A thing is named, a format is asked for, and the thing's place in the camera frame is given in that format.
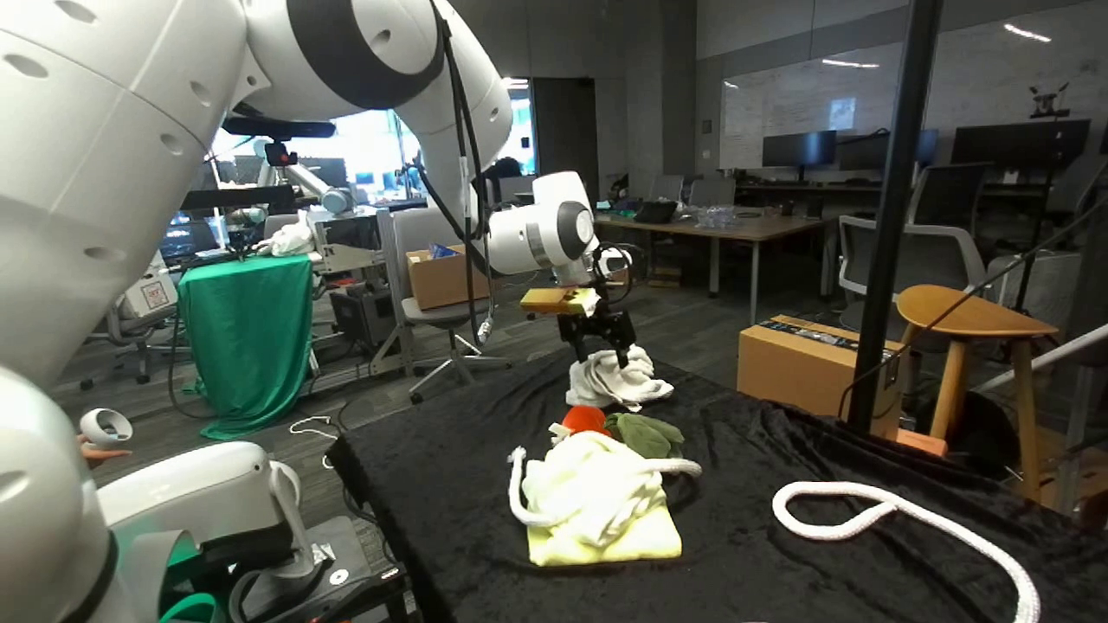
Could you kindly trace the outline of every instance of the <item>black table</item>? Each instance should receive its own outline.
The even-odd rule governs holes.
[[[1015,553],[1047,619],[1108,619],[1108,538],[931,458],[852,436],[699,379],[661,373],[653,409],[691,436],[695,491],[672,491],[681,561],[539,570],[506,504],[508,451],[543,451],[565,410],[565,357],[515,366],[444,400],[346,429],[331,451],[354,498],[371,501],[408,567],[425,619],[1013,619],[1000,567],[916,518],[852,544],[805,544],[771,518],[790,481],[870,481],[967,521]],[[806,501],[805,518],[857,514]]]

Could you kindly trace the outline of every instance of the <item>ceiling light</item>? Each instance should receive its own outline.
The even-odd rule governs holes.
[[[1039,32],[1029,32],[1029,28],[1018,28],[1018,23],[1005,23],[1005,32],[1013,32],[1013,33],[1018,33],[1018,38],[1031,38],[1031,40],[1043,40],[1043,45],[1050,45],[1050,38],[1047,38],[1047,33],[1039,33]]]
[[[877,70],[881,70],[877,62],[850,62],[850,58],[823,58],[823,65],[836,65],[836,70],[863,70],[863,71],[877,71]]]

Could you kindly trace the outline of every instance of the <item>black pole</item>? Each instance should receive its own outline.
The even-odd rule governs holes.
[[[1036,244],[1043,242],[1043,225],[1047,225],[1047,197],[1036,205],[1036,233],[1031,233],[1031,242],[1027,248],[1029,258],[1022,265],[1027,274],[1018,275],[1018,289],[1015,289],[1015,305],[1013,305],[1022,315],[1029,311],[1027,298],[1029,298],[1029,285],[1031,285],[1031,271],[1036,271],[1036,257],[1039,257]]]
[[[886,184],[881,190],[877,248],[874,248],[874,265],[865,285],[863,339],[860,339],[860,364],[857,364],[857,383],[852,383],[850,429],[857,432],[870,432],[870,421],[874,421],[874,395],[881,376],[877,371],[883,364],[883,342],[892,325],[896,252],[900,252],[905,212],[907,212],[912,173],[916,173],[916,145],[922,135],[922,116],[924,116],[924,99],[931,83],[938,20],[943,20],[943,0],[912,3],[896,129],[893,129],[892,159],[886,159]]]

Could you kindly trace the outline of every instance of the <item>computer screen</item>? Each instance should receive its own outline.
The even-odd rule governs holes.
[[[763,167],[818,170],[831,163],[836,163],[836,132],[763,138]]]
[[[346,159],[341,159],[341,157],[335,159],[306,157],[303,167],[308,167],[331,187],[349,187]]]
[[[883,173],[886,170],[886,157],[892,157],[892,135],[886,132],[881,132],[881,135],[845,135],[836,145],[840,170],[877,170],[877,173]],[[919,167],[931,167],[935,157],[938,157],[938,132],[924,129],[919,135],[919,145],[916,145],[916,163]]]
[[[1087,140],[1091,121],[1029,121],[955,129],[952,163],[999,170],[1063,170]]]
[[[262,157],[235,157],[235,184],[257,184],[262,173]]]

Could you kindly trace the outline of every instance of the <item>wooden stool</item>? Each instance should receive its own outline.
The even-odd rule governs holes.
[[[949,339],[931,418],[935,439],[949,436],[963,409],[971,379],[971,339],[1005,339],[1013,345],[1022,493],[1039,501],[1039,418],[1031,383],[1031,339],[1054,334],[1058,330],[1013,309],[990,305],[983,298],[963,301],[963,289],[938,285],[919,285],[900,289],[896,311],[907,320],[905,349],[912,349],[912,339],[919,333]]]

